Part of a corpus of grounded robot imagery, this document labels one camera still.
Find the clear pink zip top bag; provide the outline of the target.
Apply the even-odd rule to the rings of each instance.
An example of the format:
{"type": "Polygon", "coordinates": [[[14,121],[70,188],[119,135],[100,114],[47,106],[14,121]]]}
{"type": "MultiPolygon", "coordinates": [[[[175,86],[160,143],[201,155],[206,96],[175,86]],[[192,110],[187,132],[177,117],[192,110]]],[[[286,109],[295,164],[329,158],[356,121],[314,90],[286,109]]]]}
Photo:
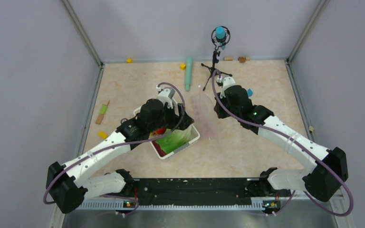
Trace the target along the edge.
{"type": "Polygon", "coordinates": [[[202,90],[201,85],[192,87],[191,102],[194,110],[195,126],[201,136],[209,141],[217,140],[218,127],[217,118],[213,110],[214,102],[202,90]]]}

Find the green toy napa cabbage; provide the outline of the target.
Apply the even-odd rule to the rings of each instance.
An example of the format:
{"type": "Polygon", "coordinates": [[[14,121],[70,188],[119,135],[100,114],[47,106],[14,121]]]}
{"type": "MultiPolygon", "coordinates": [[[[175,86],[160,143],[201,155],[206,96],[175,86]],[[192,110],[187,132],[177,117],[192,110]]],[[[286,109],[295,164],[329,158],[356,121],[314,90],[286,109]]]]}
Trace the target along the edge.
{"type": "Polygon", "coordinates": [[[174,130],[169,135],[156,140],[161,149],[167,154],[177,150],[190,141],[192,127],[185,130],[174,130]]]}

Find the red toy apple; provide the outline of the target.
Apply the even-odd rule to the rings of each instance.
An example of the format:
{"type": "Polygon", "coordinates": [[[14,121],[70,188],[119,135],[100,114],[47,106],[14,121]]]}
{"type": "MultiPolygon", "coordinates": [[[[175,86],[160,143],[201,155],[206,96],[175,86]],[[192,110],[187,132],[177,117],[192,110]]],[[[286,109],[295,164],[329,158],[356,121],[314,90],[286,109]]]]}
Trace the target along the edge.
{"type": "Polygon", "coordinates": [[[166,130],[167,130],[167,128],[166,127],[163,127],[163,128],[160,128],[160,129],[156,130],[155,133],[157,135],[162,135],[162,134],[164,134],[166,132],[166,130]]]}

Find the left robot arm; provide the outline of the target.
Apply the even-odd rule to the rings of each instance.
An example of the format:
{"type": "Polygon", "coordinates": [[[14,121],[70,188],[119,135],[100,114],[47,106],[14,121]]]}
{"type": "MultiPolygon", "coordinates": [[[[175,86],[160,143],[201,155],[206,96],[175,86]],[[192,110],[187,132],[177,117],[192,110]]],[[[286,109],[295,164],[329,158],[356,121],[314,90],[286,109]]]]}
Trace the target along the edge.
{"type": "Polygon", "coordinates": [[[55,162],[48,168],[43,202],[56,204],[64,214],[84,201],[108,193],[128,196],[133,183],[117,171],[93,177],[110,161],[152,141],[150,133],[160,129],[186,130],[193,124],[184,101],[149,99],[134,117],[126,119],[106,139],[86,153],[64,164],[55,162]]]}

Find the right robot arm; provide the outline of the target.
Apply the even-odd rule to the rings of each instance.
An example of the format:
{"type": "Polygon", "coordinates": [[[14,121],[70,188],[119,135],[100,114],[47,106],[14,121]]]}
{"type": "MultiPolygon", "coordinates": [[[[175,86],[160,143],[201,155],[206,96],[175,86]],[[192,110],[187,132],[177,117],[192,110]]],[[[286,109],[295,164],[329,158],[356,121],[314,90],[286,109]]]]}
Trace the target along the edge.
{"type": "Polygon", "coordinates": [[[278,190],[299,190],[327,202],[341,187],[335,176],[343,182],[348,179],[346,153],[339,147],[329,149],[297,133],[266,107],[253,105],[240,85],[231,85],[214,94],[218,118],[235,118],[243,128],[271,140],[304,167],[302,170],[269,169],[266,179],[259,183],[264,195],[272,196],[278,190]]]}

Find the white perforated plastic basket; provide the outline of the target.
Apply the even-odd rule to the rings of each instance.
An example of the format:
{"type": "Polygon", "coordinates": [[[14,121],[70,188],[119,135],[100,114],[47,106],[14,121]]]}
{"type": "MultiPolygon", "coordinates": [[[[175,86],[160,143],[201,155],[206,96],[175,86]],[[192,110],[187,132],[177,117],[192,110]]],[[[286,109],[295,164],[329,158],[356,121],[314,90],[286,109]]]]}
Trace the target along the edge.
{"type": "Polygon", "coordinates": [[[185,111],[182,103],[162,103],[149,99],[134,110],[138,125],[149,133],[148,143],[157,156],[166,160],[183,151],[200,137],[194,119],[185,111]]]}

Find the dark red toy vegetable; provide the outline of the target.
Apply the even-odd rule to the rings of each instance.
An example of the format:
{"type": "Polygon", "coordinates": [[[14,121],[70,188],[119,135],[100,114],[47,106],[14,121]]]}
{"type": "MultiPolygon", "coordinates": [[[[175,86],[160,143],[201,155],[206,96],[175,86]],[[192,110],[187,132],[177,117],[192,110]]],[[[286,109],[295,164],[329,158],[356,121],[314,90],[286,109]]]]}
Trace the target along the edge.
{"type": "Polygon", "coordinates": [[[152,145],[154,146],[157,154],[159,155],[160,158],[164,157],[167,155],[166,152],[164,152],[164,150],[161,149],[160,145],[156,142],[156,141],[152,141],[152,145]]]}

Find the black tripod microphone stand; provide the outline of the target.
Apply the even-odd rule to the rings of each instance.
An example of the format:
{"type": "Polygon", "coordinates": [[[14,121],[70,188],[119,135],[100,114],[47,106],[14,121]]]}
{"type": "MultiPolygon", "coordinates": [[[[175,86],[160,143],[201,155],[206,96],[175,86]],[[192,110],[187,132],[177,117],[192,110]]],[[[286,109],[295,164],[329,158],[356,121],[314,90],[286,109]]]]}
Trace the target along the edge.
{"type": "Polygon", "coordinates": [[[212,74],[216,70],[216,64],[219,63],[218,57],[220,56],[220,53],[221,53],[220,49],[223,49],[223,47],[224,47],[223,43],[216,43],[215,44],[215,48],[214,48],[214,51],[213,51],[213,54],[212,54],[212,64],[211,64],[211,66],[207,66],[204,63],[201,63],[201,66],[207,68],[210,72],[210,75],[209,75],[207,81],[205,82],[205,85],[202,88],[203,91],[206,90],[208,82],[212,78],[212,74]]]}

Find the teal cylindrical toy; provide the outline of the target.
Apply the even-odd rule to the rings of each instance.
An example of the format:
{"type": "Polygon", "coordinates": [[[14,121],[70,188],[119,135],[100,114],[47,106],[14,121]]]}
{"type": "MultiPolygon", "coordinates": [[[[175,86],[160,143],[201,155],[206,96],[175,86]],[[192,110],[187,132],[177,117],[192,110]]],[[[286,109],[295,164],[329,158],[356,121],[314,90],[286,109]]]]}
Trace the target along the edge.
{"type": "Polygon", "coordinates": [[[191,88],[191,82],[192,82],[192,66],[193,66],[193,57],[188,56],[185,61],[185,83],[184,88],[185,91],[189,91],[191,88]]]}

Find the tan wooden cylinder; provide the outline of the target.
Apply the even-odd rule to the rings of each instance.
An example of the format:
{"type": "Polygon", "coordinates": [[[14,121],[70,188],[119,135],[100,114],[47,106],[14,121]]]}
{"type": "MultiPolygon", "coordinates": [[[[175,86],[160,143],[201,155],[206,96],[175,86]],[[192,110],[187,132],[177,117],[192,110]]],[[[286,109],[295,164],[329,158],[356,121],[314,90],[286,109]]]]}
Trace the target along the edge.
{"type": "Polygon", "coordinates": [[[232,56],[225,56],[224,61],[232,61],[233,60],[233,57],[232,56]]]}

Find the brown wooden block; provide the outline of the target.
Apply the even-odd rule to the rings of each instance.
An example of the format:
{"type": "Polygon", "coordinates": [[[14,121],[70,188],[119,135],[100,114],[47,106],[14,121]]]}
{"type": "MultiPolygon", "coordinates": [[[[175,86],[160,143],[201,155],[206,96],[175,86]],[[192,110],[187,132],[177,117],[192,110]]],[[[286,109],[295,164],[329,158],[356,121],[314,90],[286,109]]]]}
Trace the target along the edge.
{"type": "Polygon", "coordinates": [[[251,58],[250,58],[250,56],[246,56],[246,57],[238,57],[238,61],[239,61],[240,63],[245,63],[245,62],[247,62],[247,61],[251,61],[251,58]]]}

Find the blue microphone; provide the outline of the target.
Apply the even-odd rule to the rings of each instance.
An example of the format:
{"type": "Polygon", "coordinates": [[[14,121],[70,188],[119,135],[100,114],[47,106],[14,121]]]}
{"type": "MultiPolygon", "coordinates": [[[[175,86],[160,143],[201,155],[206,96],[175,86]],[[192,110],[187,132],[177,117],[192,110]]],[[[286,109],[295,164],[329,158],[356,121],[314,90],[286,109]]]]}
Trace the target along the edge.
{"type": "Polygon", "coordinates": [[[225,26],[218,26],[212,31],[211,41],[214,45],[215,50],[224,50],[230,39],[231,33],[229,29],[225,26]]]}

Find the green and wood toy knife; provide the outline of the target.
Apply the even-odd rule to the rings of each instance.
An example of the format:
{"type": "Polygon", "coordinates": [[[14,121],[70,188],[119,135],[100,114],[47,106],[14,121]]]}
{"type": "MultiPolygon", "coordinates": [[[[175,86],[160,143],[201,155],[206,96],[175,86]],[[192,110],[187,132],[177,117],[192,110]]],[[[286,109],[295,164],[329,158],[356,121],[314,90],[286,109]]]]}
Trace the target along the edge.
{"type": "Polygon", "coordinates": [[[106,114],[106,111],[108,109],[108,106],[109,106],[109,103],[110,103],[110,100],[107,99],[107,100],[104,100],[101,104],[101,107],[99,109],[99,114],[96,118],[96,121],[95,121],[95,124],[101,124],[103,119],[104,119],[104,116],[106,114]]]}

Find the yellow block left side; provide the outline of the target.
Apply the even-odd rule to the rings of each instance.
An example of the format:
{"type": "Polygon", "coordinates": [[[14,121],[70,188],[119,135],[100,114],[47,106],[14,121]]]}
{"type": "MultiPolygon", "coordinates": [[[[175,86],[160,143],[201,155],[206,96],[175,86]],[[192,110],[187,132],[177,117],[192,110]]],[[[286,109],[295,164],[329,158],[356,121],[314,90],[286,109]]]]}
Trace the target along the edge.
{"type": "Polygon", "coordinates": [[[108,134],[103,132],[103,131],[99,131],[97,134],[102,139],[107,139],[108,138],[108,134]]]}

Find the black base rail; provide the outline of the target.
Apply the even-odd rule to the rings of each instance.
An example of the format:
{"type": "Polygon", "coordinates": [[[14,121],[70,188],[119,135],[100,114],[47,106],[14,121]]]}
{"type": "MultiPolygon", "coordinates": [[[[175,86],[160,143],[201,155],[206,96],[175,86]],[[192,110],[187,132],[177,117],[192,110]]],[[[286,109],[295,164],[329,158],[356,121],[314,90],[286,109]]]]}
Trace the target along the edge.
{"type": "Polygon", "coordinates": [[[259,178],[141,178],[128,181],[119,196],[142,206],[249,206],[262,199],[290,196],[259,178]]]}

